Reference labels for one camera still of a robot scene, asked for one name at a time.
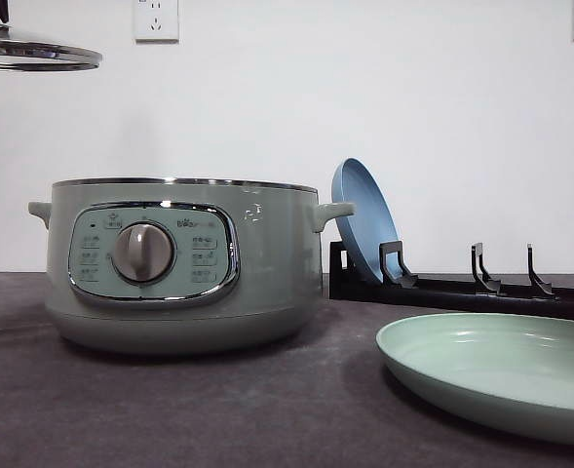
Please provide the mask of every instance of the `electrical socket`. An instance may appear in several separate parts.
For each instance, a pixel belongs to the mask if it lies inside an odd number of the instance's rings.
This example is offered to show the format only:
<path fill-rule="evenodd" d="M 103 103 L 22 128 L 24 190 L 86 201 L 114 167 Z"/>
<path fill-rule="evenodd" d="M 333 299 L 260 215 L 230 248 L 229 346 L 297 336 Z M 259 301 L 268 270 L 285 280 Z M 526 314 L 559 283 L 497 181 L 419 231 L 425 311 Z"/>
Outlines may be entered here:
<path fill-rule="evenodd" d="M 178 0 L 134 0 L 137 42 L 178 42 Z"/>

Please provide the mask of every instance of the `black dish rack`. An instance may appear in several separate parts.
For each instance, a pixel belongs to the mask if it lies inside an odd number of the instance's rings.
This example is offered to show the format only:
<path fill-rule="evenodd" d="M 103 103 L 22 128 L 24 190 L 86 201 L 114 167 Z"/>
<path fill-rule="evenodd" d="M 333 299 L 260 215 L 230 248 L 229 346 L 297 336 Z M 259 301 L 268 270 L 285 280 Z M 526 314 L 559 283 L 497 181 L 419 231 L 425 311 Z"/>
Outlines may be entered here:
<path fill-rule="evenodd" d="M 494 279 L 483 265 L 482 243 L 471 246 L 473 281 L 426 279 L 414 275 L 403 262 L 402 241 L 380 244 L 383 284 L 372 285 L 359 275 L 347 253 L 343 265 L 342 242 L 330 243 L 330 299 L 381 302 L 471 312 L 537 315 L 574 320 L 574 288 L 560 288 L 544 282 L 533 269 L 533 249 L 527 246 L 530 285 L 505 284 Z M 388 271 L 387 256 L 397 254 L 403 275 Z"/>

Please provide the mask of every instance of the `plate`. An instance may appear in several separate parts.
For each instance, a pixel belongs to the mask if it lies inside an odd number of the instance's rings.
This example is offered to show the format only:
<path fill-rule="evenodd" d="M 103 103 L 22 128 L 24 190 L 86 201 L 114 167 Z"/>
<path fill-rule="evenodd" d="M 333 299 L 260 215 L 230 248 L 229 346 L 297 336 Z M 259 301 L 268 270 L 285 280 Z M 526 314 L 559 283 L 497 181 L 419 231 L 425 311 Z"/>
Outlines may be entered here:
<path fill-rule="evenodd" d="M 332 201 L 353 202 L 356 213 L 336 219 L 343 245 L 356 269 L 368 283 L 383 282 L 379 247 L 397 241 L 397 230 L 384 196 L 366 167 L 357 159 L 347 159 L 336 169 L 332 180 Z M 389 272 L 400 277 L 397 255 L 387 260 Z"/>
<path fill-rule="evenodd" d="M 466 419 L 574 445 L 574 322 L 451 313 L 399 320 L 377 334 L 391 372 Z"/>

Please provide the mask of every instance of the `silver knob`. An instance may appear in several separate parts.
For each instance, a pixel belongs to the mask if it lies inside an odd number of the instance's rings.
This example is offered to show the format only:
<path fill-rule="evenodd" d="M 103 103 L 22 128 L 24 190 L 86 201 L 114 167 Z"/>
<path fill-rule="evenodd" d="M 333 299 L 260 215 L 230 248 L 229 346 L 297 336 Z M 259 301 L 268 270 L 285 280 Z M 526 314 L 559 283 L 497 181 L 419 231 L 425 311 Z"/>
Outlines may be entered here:
<path fill-rule="evenodd" d="M 144 283 L 163 275 L 172 264 L 170 236 L 154 224 L 123 229 L 113 248 L 113 264 L 126 279 Z"/>

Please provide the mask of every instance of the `green plate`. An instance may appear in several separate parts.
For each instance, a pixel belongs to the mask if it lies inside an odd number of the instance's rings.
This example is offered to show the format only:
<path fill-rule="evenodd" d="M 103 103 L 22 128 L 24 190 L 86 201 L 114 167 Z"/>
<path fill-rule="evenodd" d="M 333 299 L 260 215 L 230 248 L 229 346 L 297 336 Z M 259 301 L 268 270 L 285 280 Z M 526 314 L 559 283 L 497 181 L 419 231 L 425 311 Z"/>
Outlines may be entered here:
<path fill-rule="evenodd" d="M 430 403 L 523 436 L 574 445 L 574 322 L 453 313 L 399 320 L 377 345 Z"/>

